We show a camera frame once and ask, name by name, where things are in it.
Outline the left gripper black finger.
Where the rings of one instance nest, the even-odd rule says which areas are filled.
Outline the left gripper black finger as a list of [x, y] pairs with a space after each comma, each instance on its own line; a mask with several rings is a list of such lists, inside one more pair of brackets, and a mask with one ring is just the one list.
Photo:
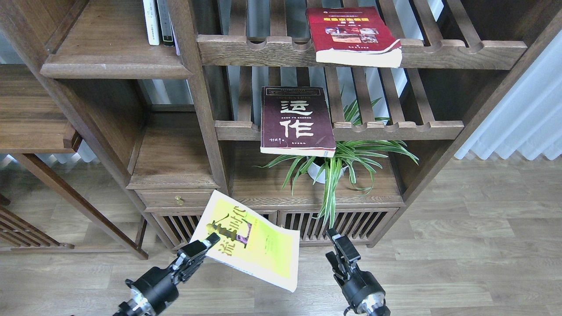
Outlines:
[[193, 275], [203, 263], [208, 250], [219, 240], [219, 235], [212, 233], [202, 241], [195, 240], [180, 248], [177, 251], [177, 259], [175, 260], [175, 274]]

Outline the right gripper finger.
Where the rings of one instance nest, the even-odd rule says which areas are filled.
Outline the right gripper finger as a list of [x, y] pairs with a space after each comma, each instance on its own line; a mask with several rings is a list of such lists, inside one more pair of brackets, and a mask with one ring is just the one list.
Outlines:
[[331, 265], [332, 271], [337, 277], [343, 277], [343, 272], [340, 268], [340, 260], [337, 254], [334, 252], [328, 252], [325, 254], [329, 264]]

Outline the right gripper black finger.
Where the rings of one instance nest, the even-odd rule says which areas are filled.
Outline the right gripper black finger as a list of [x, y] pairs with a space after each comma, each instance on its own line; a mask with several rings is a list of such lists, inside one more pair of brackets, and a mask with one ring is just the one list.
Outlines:
[[343, 275], [351, 275], [357, 269], [357, 262], [361, 256], [347, 236], [339, 234], [334, 228], [326, 230], [326, 234], [335, 247], [335, 254], [339, 257]]

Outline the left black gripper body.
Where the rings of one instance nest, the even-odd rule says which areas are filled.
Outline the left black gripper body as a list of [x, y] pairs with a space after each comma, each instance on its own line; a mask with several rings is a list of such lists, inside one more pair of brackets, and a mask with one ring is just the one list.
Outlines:
[[161, 314], [178, 298], [177, 284], [186, 282], [190, 277], [176, 275], [172, 266], [167, 269], [155, 266], [134, 282], [126, 279], [132, 298], [125, 302], [125, 314]]

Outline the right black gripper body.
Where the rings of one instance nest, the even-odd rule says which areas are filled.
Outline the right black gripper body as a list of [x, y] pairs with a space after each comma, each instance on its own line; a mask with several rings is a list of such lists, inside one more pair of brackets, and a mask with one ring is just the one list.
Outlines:
[[386, 314], [385, 290], [371, 272], [357, 268], [351, 275], [336, 276], [336, 282], [349, 304], [343, 314]]

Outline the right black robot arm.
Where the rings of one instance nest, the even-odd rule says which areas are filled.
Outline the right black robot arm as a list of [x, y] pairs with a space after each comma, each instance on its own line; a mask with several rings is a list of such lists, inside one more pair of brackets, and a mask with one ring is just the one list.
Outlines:
[[371, 272], [360, 270], [357, 262], [361, 256], [351, 240], [333, 228], [326, 230], [326, 233], [335, 247], [335, 252], [327, 253], [326, 258], [349, 304], [344, 315], [352, 309], [356, 314], [389, 316], [391, 311], [385, 305], [385, 290]]

